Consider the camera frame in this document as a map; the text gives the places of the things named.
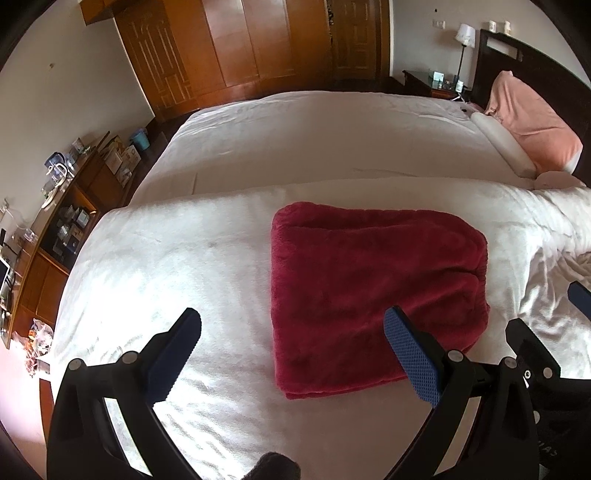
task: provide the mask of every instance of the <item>nightstand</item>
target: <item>nightstand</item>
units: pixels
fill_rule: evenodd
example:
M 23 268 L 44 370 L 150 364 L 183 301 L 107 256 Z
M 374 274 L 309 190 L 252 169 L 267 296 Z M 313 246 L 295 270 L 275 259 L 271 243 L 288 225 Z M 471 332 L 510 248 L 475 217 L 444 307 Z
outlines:
M 442 98 L 444 100 L 453 100 L 457 97 L 455 90 L 447 90 L 438 87 L 437 83 L 429 78 L 429 72 L 415 72 L 403 70 L 404 73 L 404 95 L 415 95 L 419 97 Z

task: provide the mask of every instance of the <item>white bedsheet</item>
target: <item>white bedsheet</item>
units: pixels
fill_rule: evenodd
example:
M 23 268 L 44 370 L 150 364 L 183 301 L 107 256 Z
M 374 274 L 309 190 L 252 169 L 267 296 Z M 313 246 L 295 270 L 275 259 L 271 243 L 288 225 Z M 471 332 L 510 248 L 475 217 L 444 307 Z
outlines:
M 131 203 L 395 175 L 531 188 L 462 108 L 383 93 L 291 92 L 208 109 L 180 128 Z
M 591 190 L 390 177 L 206 194 L 109 213 L 64 291 L 52 347 L 54 392 L 69 360 L 99 364 L 140 350 L 193 307 L 203 319 L 202 338 L 155 410 L 199 475 L 241 478 L 275 450 L 301 465 L 304 480 L 382 479 L 429 412 L 408 381 L 308 400 L 287 400 L 274 384 L 269 229 L 274 213 L 298 200 L 460 216 L 489 242 L 490 321 L 469 356 L 498 362 L 510 355 L 505 325 L 521 316 L 563 376 L 591 375 L 591 323 L 565 297 L 571 281 L 591 278 Z M 475 408 L 471 402 L 444 466 L 459 454 Z

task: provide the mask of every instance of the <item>plastic bag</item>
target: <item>plastic bag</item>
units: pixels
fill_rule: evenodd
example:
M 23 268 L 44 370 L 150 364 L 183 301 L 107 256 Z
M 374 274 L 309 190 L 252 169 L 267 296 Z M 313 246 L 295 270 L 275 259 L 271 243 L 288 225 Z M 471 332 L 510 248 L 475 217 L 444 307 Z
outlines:
M 21 337 L 17 332 L 12 333 L 10 350 L 19 350 L 25 362 L 25 368 L 34 377 L 37 370 L 37 357 L 33 353 L 33 345 L 28 338 Z
M 41 320 L 33 319 L 33 326 L 29 330 L 29 338 L 33 343 L 35 358 L 45 355 L 53 342 L 53 329 Z
M 33 326 L 29 330 L 29 338 L 21 337 L 17 332 L 12 333 L 11 348 L 22 350 L 25 367 L 32 377 L 38 370 L 37 358 L 49 352 L 53 342 L 53 329 L 41 320 L 33 319 Z

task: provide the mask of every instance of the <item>wardrobe door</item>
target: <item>wardrobe door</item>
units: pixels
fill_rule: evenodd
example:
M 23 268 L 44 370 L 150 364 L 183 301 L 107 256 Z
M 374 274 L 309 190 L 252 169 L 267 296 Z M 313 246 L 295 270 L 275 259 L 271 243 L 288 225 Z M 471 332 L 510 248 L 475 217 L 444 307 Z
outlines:
M 203 0 L 226 86 L 257 80 L 258 71 L 241 0 Z
M 307 89 L 332 81 L 329 20 L 324 0 L 285 0 L 297 74 Z
M 295 75 L 284 0 L 243 0 L 243 4 L 259 77 Z
M 163 0 L 196 96 L 226 87 L 201 0 Z
M 115 17 L 125 50 L 159 121 L 198 108 L 161 0 L 140 0 Z

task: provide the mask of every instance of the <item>red blanket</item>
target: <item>red blanket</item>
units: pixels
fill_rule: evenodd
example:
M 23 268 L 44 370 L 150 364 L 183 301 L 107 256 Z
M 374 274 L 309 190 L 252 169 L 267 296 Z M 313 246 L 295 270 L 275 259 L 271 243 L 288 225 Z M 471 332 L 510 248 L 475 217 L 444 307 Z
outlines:
M 486 238 L 428 210 L 345 210 L 299 202 L 271 229 L 275 379 L 288 398 L 405 378 L 384 335 L 399 305 L 445 349 L 484 332 Z

